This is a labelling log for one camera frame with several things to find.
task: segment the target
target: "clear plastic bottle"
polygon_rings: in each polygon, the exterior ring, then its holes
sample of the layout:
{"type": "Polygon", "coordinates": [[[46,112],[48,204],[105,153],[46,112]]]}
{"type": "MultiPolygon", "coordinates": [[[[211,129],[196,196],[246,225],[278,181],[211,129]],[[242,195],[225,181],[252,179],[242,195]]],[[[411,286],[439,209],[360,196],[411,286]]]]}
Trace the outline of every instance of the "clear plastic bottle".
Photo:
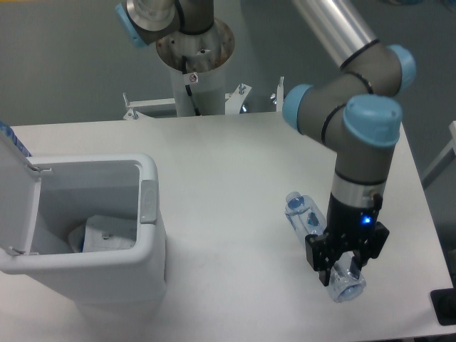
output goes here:
{"type": "MultiPolygon", "coordinates": [[[[315,202],[309,196],[302,196],[299,192],[291,192],[286,197],[285,215],[304,248],[306,248],[306,235],[321,235],[326,228],[326,219],[315,202]]],[[[359,279],[353,277],[350,265],[351,255],[346,252],[331,269],[329,285],[326,288],[329,296],[336,303],[353,300],[366,287],[363,275],[360,274],[359,279]]]]}

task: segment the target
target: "metal pole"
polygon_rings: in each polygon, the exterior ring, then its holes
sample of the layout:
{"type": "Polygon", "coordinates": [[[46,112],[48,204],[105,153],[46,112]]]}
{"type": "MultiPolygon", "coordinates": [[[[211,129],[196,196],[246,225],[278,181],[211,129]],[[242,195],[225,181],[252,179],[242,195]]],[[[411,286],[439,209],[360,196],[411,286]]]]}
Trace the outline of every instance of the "metal pole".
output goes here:
{"type": "Polygon", "coordinates": [[[293,2],[338,66],[377,39],[348,0],[293,2]]]}

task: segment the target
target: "blue led light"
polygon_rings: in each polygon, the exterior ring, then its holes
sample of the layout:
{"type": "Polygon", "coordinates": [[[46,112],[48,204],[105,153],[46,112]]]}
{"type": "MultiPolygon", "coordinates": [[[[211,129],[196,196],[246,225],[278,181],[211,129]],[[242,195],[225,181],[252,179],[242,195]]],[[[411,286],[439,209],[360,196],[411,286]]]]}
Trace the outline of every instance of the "blue led light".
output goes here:
{"type": "Polygon", "coordinates": [[[372,222],[372,217],[370,216],[363,216],[361,219],[361,224],[369,224],[372,222]]]}

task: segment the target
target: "trash bin lid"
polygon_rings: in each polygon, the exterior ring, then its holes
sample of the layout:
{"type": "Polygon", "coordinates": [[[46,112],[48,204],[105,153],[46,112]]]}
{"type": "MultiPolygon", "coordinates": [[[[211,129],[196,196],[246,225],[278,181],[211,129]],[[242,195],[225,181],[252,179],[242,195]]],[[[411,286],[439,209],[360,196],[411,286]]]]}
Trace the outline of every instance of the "trash bin lid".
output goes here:
{"type": "Polygon", "coordinates": [[[30,252],[41,188],[39,172],[0,132],[0,248],[30,252]]]}

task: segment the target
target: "white table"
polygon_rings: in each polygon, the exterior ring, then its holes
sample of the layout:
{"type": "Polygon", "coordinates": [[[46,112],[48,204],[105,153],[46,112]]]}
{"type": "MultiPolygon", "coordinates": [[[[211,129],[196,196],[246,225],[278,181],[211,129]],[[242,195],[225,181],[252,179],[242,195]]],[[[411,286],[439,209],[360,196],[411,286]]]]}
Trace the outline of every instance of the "white table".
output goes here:
{"type": "Polygon", "coordinates": [[[391,234],[335,304],[284,216],[285,196],[326,212],[336,155],[280,113],[14,128],[35,155],[144,152],[160,178],[167,294],[146,304],[80,307],[26,276],[0,274],[0,341],[359,341],[456,332],[430,291],[451,287],[402,131],[380,220],[391,234]]]}

